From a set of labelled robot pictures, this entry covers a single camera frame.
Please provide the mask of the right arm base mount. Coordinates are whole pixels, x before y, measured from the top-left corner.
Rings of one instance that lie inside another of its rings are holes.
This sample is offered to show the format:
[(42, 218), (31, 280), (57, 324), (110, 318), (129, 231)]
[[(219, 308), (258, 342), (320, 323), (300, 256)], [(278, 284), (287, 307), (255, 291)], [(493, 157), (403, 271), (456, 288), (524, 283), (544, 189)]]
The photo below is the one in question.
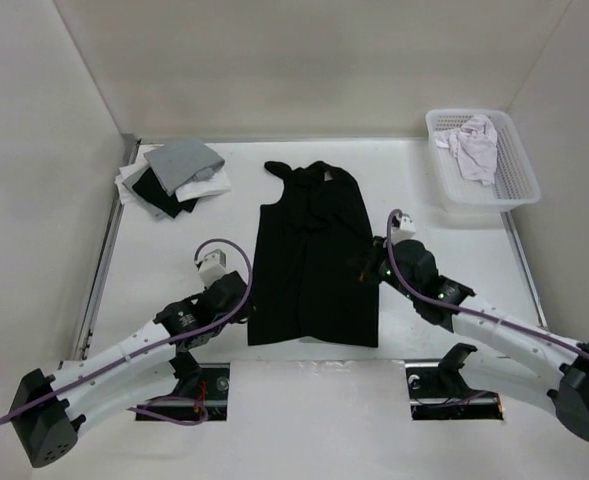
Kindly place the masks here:
[(441, 359), (405, 363), (405, 375), (414, 421), (503, 420), (500, 397), (471, 389), (461, 371), (477, 348), (458, 343)]

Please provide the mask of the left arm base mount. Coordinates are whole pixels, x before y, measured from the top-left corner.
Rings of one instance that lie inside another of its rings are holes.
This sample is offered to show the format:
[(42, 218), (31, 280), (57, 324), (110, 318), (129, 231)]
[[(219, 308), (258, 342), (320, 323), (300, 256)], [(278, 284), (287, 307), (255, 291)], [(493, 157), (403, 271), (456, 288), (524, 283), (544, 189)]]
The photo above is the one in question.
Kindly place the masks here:
[(170, 394), (139, 404), (136, 421), (164, 421), (195, 426), (226, 421), (230, 391), (229, 363), (198, 363), (190, 353), (173, 360), (177, 384)]

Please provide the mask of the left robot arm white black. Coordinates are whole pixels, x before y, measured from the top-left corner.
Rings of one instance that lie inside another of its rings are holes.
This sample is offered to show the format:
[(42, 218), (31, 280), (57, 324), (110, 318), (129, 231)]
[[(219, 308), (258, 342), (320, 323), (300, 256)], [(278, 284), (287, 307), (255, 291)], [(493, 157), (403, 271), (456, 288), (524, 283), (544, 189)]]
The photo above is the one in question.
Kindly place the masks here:
[(61, 459), (102, 421), (126, 410), (195, 393), (202, 368), (192, 350), (247, 315), (248, 286), (238, 272), (167, 305), (138, 331), (93, 358), (20, 380), (10, 423), (34, 468)]

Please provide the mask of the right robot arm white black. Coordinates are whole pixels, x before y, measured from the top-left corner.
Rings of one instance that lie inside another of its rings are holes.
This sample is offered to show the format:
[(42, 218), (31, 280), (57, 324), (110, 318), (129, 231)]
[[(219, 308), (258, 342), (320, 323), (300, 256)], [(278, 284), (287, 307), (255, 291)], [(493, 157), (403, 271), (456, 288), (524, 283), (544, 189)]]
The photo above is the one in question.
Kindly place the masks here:
[(428, 324), (467, 338), (438, 367), (447, 394), (488, 390), (553, 415), (589, 443), (589, 341), (527, 326), (473, 289), (439, 273), (433, 254), (417, 240), (390, 245), (373, 240), (350, 262), (363, 283), (385, 283), (409, 299)]

